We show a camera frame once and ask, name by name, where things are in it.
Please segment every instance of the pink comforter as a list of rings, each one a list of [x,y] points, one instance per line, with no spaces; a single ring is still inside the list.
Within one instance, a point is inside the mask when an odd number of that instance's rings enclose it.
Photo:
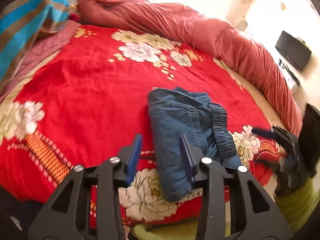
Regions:
[[[78,0],[78,11],[88,24],[156,33],[223,59],[264,94],[290,132],[300,133],[300,111],[270,53],[229,23],[181,4],[147,0]]]

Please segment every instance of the striped cloth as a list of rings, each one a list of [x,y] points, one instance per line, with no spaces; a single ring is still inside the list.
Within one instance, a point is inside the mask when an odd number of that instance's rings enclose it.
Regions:
[[[68,0],[11,0],[0,15],[0,91],[18,70],[37,37],[65,27]]]

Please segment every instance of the denim fabric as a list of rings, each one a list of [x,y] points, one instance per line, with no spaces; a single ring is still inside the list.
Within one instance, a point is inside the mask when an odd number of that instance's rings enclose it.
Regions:
[[[212,103],[207,93],[159,88],[148,94],[148,103],[160,186],[167,201],[178,201],[191,190],[179,150],[182,133],[191,145],[221,165],[241,165],[227,130],[227,113]]]

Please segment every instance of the red blanket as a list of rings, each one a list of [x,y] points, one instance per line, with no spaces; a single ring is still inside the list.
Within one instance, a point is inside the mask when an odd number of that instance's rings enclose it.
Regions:
[[[88,24],[156,33],[222,58],[264,94],[289,131],[300,133],[300,111],[270,53],[229,23],[181,4],[147,0],[78,0],[77,8]]]
[[[140,133],[139,171],[131,187],[119,190],[124,224],[197,216],[202,191],[169,203],[156,172],[147,94],[176,86],[207,92],[226,109],[243,165],[266,184],[271,172],[255,160],[277,161],[279,155],[275,142],[253,135],[250,125],[270,126],[250,94],[210,55],[156,35],[88,25],[35,73],[2,118],[1,186],[17,198],[45,202],[74,165],[99,165]],[[95,194],[94,188],[93,226]]]

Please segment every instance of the green cloth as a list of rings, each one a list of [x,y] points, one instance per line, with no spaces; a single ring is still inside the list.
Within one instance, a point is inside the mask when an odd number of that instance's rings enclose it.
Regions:
[[[308,220],[319,202],[319,192],[313,191],[313,180],[288,196],[277,197],[275,202],[295,234]]]
[[[320,199],[319,192],[313,191],[313,180],[288,196],[275,196],[276,204],[283,216],[296,233],[308,220]],[[169,225],[138,224],[131,233],[138,240],[194,240],[198,219],[192,218]],[[225,236],[230,235],[230,222],[226,222]]]
[[[191,218],[177,224],[138,224],[130,232],[138,240],[194,240],[198,228],[198,218]],[[230,222],[226,222],[225,236],[230,235]]]

